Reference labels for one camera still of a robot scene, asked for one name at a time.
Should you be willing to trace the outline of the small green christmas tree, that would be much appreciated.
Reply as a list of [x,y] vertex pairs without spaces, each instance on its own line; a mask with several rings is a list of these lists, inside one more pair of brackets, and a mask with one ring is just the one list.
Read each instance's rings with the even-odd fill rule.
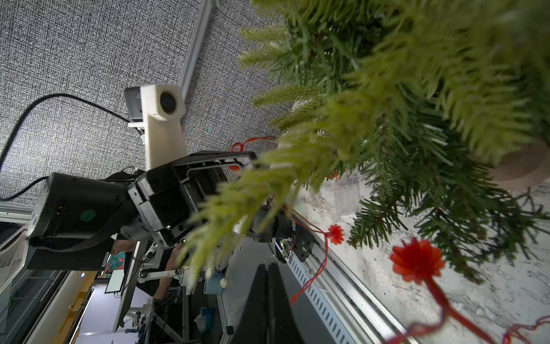
[[222,183],[191,218],[180,256],[210,272],[231,234],[292,210],[303,187],[360,172],[372,196],[347,238],[388,242],[404,216],[450,267],[477,284],[480,266],[533,258],[549,218],[529,193],[495,185],[488,170],[549,137],[548,1],[252,1],[275,25],[245,29],[256,49],[242,67],[282,83],[255,98],[286,103],[279,148]]

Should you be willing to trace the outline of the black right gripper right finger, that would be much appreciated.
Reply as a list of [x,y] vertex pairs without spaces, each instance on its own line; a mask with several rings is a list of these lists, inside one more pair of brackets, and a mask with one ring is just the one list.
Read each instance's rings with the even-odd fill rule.
[[276,264],[270,264],[267,268],[267,342],[304,343]]

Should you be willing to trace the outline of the red string lights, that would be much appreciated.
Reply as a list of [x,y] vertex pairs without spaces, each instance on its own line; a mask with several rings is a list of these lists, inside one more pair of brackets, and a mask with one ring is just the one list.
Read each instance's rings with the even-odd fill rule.
[[[264,136],[250,138],[244,143],[235,143],[231,147],[231,152],[244,152],[247,143],[255,142],[257,140],[276,140],[273,136]],[[343,229],[338,225],[332,225],[328,232],[322,231],[315,225],[309,223],[303,216],[298,215],[296,219],[301,219],[302,224],[309,224],[315,229],[306,226],[306,229],[323,235],[325,249],[328,249],[329,241],[335,245],[340,245],[344,241]],[[295,303],[296,300],[306,291],[312,288],[315,280],[325,271],[329,254],[325,254],[325,259],[322,262],[320,268],[315,275],[312,276],[300,291],[293,296],[291,303]],[[435,302],[441,307],[441,315],[439,322],[435,324],[423,324],[423,323],[411,323],[406,329],[405,333],[394,335],[392,338],[386,339],[383,343],[404,343],[406,340],[429,335],[441,330],[442,326],[448,318],[453,318],[459,322],[464,328],[467,328],[475,336],[482,339],[487,343],[496,343],[487,332],[483,331],[477,325],[461,315],[453,306],[451,306],[447,296],[442,291],[437,283],[435,283],[433,277],[440,277],[441,270],[445,267],[443,255],[438,248],[435,248],[428,240],[418,241],[417,238],[412,238],[409,243],[402,241],[401,246],[394,246],[392,248],[392,254],[390,260],[393,263],[393,272],[401,276],[405,282],[415,282],[417,285],[426,285]],[[549,324],[549,315],[537,319],[534,325],[513,324],[503,335],[501,343],[512,343],[512,338],[518,338],[518,340],[524,343],[532,343],[525,335],[521,333],[522,330],[536,331],[539,327]]]

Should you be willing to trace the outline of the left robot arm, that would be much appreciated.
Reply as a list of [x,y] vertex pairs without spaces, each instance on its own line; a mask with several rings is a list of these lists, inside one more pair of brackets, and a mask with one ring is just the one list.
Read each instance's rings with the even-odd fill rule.
[[52,173],[28,226],[32,270],[97,271],[114,234],[167,249],[183,239],[189,219],[217,186],[224,169],[247,169],[253,152],[201,151],[137,176],[107,181]]

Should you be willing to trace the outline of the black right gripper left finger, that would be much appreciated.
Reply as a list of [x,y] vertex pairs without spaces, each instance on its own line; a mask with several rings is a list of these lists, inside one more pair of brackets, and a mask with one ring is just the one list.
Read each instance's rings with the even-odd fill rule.
[[266,266],[260,265],[256,270],[232,343],[268,343],[267,291]]

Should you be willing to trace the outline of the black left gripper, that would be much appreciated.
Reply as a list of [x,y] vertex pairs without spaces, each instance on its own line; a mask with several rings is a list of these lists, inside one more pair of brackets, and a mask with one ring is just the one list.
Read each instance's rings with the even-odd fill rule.
[[150,239],[159,247],[173,247],[193,228],[188,220],[206,198],[227,182],[225,168],[249,169],[257,159],[253,152],[200,151],[146,171],[127,192],[139,218],[140,229],[127,232],[134,240]]

